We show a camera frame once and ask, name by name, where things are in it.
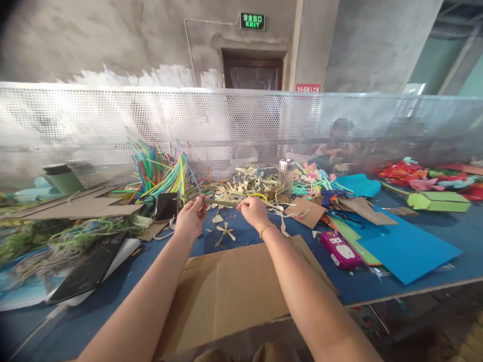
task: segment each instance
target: pink box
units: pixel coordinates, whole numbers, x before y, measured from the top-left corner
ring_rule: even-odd
[[[326,247],[334,264],[339,269],[351,270],[362,263],[362,258],[343,239],[337,231],[326,231],[320,236],[320,242]]]

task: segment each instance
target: red sign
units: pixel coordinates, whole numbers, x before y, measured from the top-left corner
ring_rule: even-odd
[[[321,88],[322,88],[322,84],[297,83],[297,85],[295,86],[295,91],[296,92],[320,93]]]

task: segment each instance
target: door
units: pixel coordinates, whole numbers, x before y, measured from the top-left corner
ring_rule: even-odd
[[[225,58],[224,68],[226,88],[282,90],[281,60]]]

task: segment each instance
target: gold bracelet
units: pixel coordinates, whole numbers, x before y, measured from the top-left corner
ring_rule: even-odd
[[[263,227],[260,229],[260,231],[258,232],[258,234],[260,235],[260,239],[262,239],[262,240],[263,240],[263,238],[262,238],[262,233],[263,233],[263,232],[265,231],[265,229],[266,229],[266,228],[268,228],[269,226],[275,226],[275,225],[274,225],[274,224],[272,224],[272,223],[268,223],[268,224],[264,225],[264,226],[263,226]]]

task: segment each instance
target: glue gun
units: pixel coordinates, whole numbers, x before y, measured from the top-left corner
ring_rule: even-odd
[[[345,190],[321,190],[320,195],[324,197],[322,206],[328,209],[331,206],[331,201],[337,202],[336,196],[347,196]]]

